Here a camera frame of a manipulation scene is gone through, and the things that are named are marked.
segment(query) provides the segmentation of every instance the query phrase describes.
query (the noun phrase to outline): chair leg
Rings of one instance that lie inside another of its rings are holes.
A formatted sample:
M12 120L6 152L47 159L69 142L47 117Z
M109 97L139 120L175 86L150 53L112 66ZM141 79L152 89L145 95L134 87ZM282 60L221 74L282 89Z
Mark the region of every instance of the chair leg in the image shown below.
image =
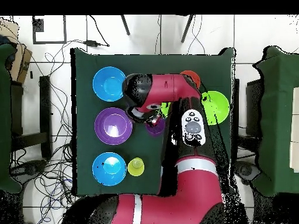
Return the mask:
M126 22L126 18L124 17L124 15L120 15L120 16L121 16L121 19L123 20L124 28L126 29L127 34L130 35L130 31L128 30L128 25Z
M182 43L184 43L184 41L185 41L185 38L186 38L187 32L189 30L189 27L190 27L191 21L193 19L193 16L194 15L189 15L189 18L188 18L187 25L186 25L185 30L184 30L184 34L183 34L182 40L180 41Z

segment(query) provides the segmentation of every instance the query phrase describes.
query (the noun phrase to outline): yellow cup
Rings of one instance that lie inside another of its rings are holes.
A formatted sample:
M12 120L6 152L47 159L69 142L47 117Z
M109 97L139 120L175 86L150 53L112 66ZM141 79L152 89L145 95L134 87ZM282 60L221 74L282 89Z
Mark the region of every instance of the yellow cup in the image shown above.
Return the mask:
M140 158L134 158L132 161L128 164L128 172L132 176L140 176L142 175L144 171L144 164L143 161Z

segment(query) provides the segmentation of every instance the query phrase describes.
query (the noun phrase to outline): purple cup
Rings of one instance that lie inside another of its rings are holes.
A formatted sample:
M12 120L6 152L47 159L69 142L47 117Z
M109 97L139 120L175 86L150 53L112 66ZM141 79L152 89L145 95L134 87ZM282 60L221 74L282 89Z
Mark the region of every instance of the purple cup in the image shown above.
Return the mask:
M145 124L145 127L151 136L160 136L165 128L165 120L163 118L160 118L159 123L156 126L150 127L148 124Z
M117 145L131 135L133 124L126 113L119 108L109 107L101 111L95 120L95 132L105 144Z

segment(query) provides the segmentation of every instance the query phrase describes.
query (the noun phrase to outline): red robot arm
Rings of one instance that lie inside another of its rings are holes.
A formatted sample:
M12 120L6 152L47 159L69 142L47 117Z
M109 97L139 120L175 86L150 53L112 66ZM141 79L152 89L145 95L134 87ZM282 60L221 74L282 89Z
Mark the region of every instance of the red robot arm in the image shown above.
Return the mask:
M162 102L173 102L164 136L163 167L176 166L169 197L122 194L103 202L92 224L224 224L224 205L200 93L185 75L139 75L123 83L127 114L145 122Z

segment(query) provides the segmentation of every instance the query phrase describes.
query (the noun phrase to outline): green bowl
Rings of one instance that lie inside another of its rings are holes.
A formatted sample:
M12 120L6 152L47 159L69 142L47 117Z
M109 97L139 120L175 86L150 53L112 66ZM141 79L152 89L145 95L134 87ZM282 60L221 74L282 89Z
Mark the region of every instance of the green bowl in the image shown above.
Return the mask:
M162 103L161 108L160 108L160 114L162 114L162 118L167 118L170 105L171 105L171 102L168 102L168 103L163 102Z
M230 103L227 98L218 91L208 91L201 95L201 103L206 112L208 125L222 123L230 113Z

